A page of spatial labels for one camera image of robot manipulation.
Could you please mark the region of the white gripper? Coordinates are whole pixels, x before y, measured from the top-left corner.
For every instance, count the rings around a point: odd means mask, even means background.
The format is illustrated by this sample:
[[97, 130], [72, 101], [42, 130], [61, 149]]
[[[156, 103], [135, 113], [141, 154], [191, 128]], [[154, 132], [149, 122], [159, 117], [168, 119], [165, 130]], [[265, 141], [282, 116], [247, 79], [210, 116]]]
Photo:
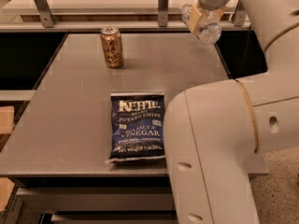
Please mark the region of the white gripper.
[[[207, 10], [218, 9], [217, 18], [218, 20], [220, 20], [227, 8], [226, 4], [229, 1], [230, 0], [198, 0], [198, 3], [201, 7]], [[196, 4], [192, 4], [190, 8], [190, 18], [188, 22], [188, 28], [192, 34], [196, 33], [199, 27], [199, 22], [203, 18], [203, 16], [203, 10]]]

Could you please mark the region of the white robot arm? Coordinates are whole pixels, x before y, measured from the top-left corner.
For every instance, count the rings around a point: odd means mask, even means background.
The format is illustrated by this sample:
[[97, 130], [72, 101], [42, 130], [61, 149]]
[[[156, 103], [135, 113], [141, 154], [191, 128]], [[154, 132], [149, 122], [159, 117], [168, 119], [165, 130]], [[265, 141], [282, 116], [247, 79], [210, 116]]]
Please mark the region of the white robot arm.
[[299, 137], [299, 0], [241, 0], [263, 74], [193, 87], [164, 117], [178, 224], [260, 224], [249, 175], [263, 153]]

